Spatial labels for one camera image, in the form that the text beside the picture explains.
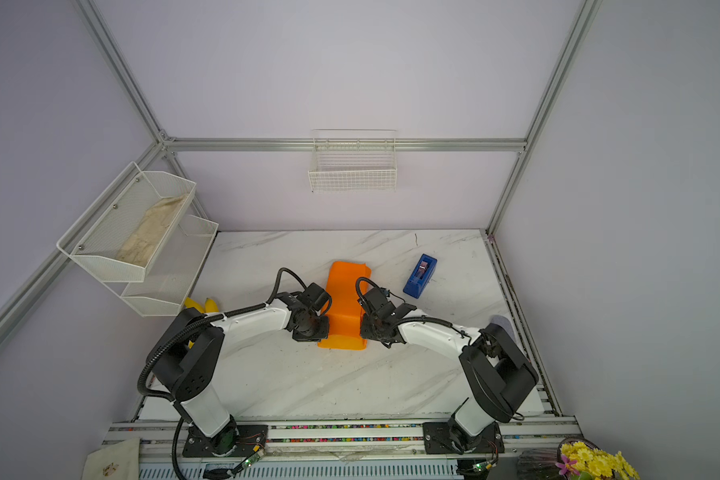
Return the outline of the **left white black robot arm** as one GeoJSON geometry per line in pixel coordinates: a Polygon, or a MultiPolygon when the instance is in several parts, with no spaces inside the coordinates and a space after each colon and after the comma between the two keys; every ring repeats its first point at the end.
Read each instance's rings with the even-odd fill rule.
{"type": "Polygon", "coordinates": [[[330,294],[312,283],[301,292],[277,293],[268,302],[228,312],[187,308],[148,354],[137,390],[170,402],[208,439],[230,436],[236,432],[234,417],[212,386],[224,348],[280,331],[297,342],[319,342],[328,337],[331,306],[330,294]]]}

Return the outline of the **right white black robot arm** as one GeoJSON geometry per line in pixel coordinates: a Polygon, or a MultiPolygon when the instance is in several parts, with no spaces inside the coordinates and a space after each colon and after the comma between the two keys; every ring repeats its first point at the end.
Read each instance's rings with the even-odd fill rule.
{"type": "Polygon", "coordinates": [[[520,408],[536,389],[539,374],[504,328],[504,317],[494,315],[482,328],[466,327],[406,302],[396,305],[391,292],[377,285],[357,295],[362,338],[386,347],[420,346],[460,365],[471,395],[438,425],[446,451],[472,453],[498,424],[524,418],[520,408]]]}

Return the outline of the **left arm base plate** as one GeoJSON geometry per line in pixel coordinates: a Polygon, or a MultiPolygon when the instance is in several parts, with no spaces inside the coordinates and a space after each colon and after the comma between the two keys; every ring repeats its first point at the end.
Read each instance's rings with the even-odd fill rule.
{"type": "Polygon", "coordinates": [[[182,450],[184,458],[245,458],[257,450],[263,450],[269,427],[265,424],[225,427],[214,437],[205,436],[196,426],[188,428],[187,440],[182,450]]]}

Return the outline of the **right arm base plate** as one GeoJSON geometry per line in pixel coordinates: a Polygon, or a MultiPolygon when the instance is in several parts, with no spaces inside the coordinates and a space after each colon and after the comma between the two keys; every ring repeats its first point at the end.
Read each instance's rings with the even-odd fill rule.
{"type": "Polygon", "coordinates": [[[496,422],[480,433],[470,434],[455,422],[425,422],[422,425],[427,454],[501,454],[505,451],[503,437],[496,422]]]}

